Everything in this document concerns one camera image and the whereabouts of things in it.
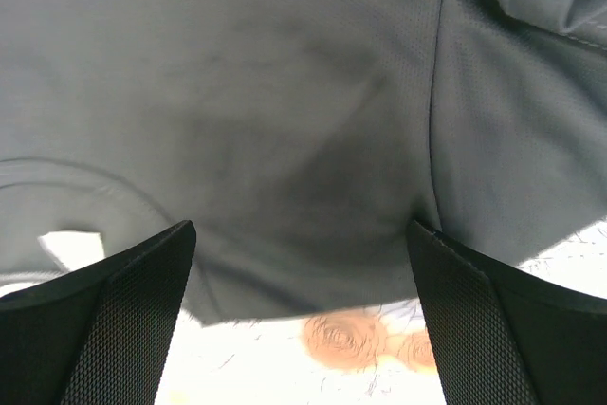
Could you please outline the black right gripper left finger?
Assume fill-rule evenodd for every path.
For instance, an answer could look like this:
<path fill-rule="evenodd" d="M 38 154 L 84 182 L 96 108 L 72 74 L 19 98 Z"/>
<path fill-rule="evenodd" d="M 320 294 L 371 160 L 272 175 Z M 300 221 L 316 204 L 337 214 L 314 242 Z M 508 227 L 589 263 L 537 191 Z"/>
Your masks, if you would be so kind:
<path fill-rule="evenodd" d="M 4 404 L 152 404 L 195 250 L 182 221 L 1 300 Z"/>

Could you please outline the dark grey t shirt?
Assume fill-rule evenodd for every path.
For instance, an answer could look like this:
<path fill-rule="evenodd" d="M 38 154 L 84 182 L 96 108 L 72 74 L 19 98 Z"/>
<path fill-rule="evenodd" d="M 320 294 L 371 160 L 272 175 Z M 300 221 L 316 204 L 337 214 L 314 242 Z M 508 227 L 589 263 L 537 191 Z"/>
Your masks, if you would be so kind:
<path fill-rule="evenodd" d="M 1 268 L 189 219 L 203 322 L 415 294 L 606 213 L 606 0 L 1 0 Z"/>

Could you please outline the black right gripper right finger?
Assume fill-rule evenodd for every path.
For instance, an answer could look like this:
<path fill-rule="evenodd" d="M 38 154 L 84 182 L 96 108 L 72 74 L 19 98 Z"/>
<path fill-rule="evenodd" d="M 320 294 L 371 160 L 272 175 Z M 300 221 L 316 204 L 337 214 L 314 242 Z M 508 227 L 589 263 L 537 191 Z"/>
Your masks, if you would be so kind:
<path fill-rule="evenodd" d="M 603 404 L 606 302 L 413 221 L 407 249 L 449 404 Z"/>

